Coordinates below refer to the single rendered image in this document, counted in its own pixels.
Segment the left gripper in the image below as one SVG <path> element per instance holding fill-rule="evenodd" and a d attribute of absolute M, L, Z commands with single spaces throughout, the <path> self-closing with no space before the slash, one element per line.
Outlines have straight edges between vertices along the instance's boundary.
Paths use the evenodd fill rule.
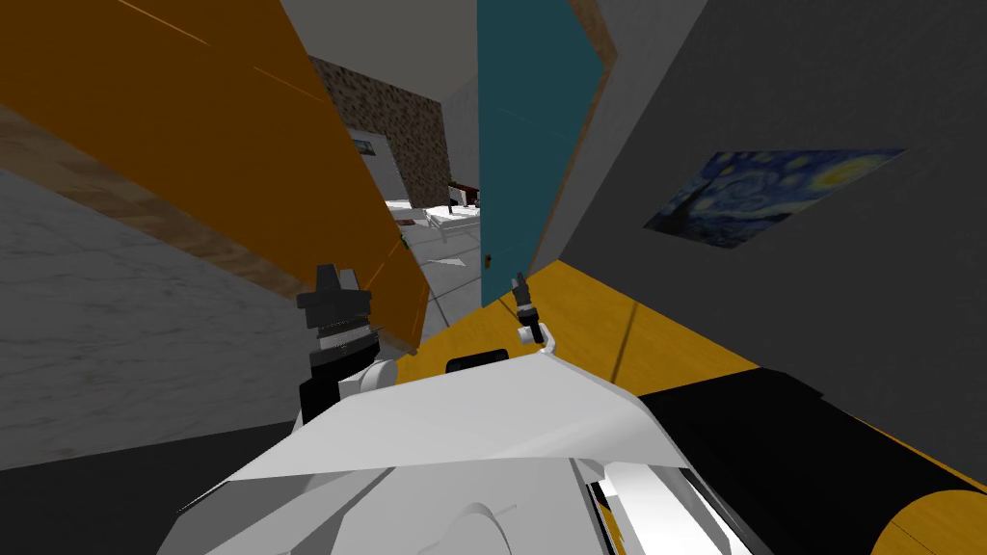
<path fill-rule="evenodd" d="M 296 306 L 305 313 L 308 329 L 368 324 L 372 293 L 360 290 L 353 269 L 338 272 L 334 264 L 318 265 L 315 290 L 296 295 Z"/>

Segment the white table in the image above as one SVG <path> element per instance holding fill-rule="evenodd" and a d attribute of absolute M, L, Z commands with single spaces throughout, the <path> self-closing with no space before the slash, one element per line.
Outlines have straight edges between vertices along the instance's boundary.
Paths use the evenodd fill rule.
<path fill-rule="evenodd" d="M 428 208 L 412 208 L 409 200 L 387 200 L 387 209 L 398 223 L 422 220 L 435 229 L 443 241 L 453 232 L 463 232 L 479 227 L 479 206 L 445 205 Z"/>

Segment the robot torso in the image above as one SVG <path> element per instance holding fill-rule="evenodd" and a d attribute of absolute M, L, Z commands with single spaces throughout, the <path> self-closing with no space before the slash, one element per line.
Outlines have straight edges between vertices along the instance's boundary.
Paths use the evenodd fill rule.
<path fill-rule="evenodd" d="M 156 555 L 756 555 L 634 395 L 547 351 L 369 380 L 204 494 Z"/>

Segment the teal door leaf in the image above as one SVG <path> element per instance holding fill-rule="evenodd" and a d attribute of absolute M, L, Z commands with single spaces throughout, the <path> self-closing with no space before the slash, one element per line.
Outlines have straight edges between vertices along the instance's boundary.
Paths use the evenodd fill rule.
<path fill-rule="evenodd" d="M 482 305 L 528 273 L 603 64 L 568 0 L 477 0 Z"/>

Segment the orange door leaf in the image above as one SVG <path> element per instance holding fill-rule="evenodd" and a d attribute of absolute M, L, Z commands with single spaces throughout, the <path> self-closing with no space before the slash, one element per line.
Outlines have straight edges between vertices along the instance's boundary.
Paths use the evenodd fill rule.
<path fill-rule="evenodd" d="M 279 0 L 0 0 L 0 165 L 287 299 L 352 269 L 418 346 L 424 275 Z"/>

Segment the blue starry night painting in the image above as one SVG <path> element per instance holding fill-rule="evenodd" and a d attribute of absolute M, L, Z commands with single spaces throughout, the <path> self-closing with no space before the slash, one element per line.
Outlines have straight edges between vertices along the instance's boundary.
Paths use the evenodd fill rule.
<path fill-rule="evenodd" d="M 904 148 L 723 151 L 644 228 L 731 250 L 846 188 Z"/>

